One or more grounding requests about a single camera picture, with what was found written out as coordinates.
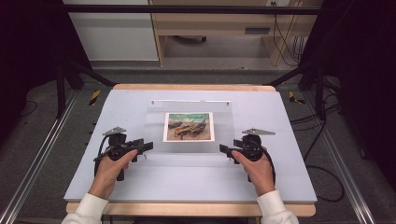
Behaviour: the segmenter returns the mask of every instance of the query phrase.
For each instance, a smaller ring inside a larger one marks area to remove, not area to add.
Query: forearm
[[[69,223],[88,223],[96,224],[102,223],[101,216],[107,206],[108,201],[95,197],[89,193],[86,193],[81,200],[75,213],[68,214],[63,224]]]
[[[257,199],[262,209],[262,224],[298,224],[297,216],[285,207],[279,191],[263,194]]]

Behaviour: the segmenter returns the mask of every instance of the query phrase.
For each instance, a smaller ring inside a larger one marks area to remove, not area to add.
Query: metal bar
[[[235,6],[146,6],[146,5],[43,5],[44,9],[61,9],[85,13],[205,13],[321,15],[336,10],[320,7],[235,7]]]
[[[303,92],[304,98],[308,106],[310,107],[311,111],[315,113],[314,109],[314,100],[312,99],[311,94],[307,94]],[[334,165],[337,174],[339,175],[345,189],[346,195],[349,198],[350,203],[358,217],[360,223],[362,224],[374,224],[375,220],[367,203],[364,201],[363,196],[361,195],[361,191],[358,188],[355,180],[353,179],[349,169],[347,168],[343,158],[341,157],[337,146],[335,145],[334,141],[332,140],[332,136],[330,135],[329,131],[325,127],[323,130],[322,136],[323,143],[325,144],[330,158],[332,159],[332,164]]]
[[[43,145],[38,150],[37,155],[35,156],[35,159],[32,162],[32,165],[27,171],[25,177],[20,183],[11,201],[8,203],[7,208],[1,214],[0,216],[1,224],[13,223],[18,213],[20,212],[24,201],[26,200],[30,190],[32,189],[33,184],[35,183],[41,171],[42,166],[44,165],[44,162],[46,161],[48,155],[52,150],[55,140],[57,139],[68,115],[70,114],[70,111],[74,105],[77,96],[78,96],[78,92],[72,91],[72,93],[68,98],[67,108],[65,109],[63,115],[59,119],[55,120]]]

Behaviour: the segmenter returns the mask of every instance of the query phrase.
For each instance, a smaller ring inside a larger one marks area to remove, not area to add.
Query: printed photo
[[[166,113],[164,142],[215,141],[212,112]]]

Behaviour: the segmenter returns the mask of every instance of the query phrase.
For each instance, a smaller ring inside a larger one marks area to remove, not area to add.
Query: hand
[[[88,193],[102,199],[107,199],[113,192],[120,170],[126,170],[128,168],[128,162],[131,161],[136,154],[137,150],[132,150],[117,161],[113,161],[108,156],[104,156],[100,161],[95,179]]]
[[[256,188],[257,196],[262,196],[265,193],[275,190],[271,163],[264,154],[262,154],[262,157],[258,161],[250,161],[238,151],[233,150],[232,153],[233,157],[244,166],[251,183]]]

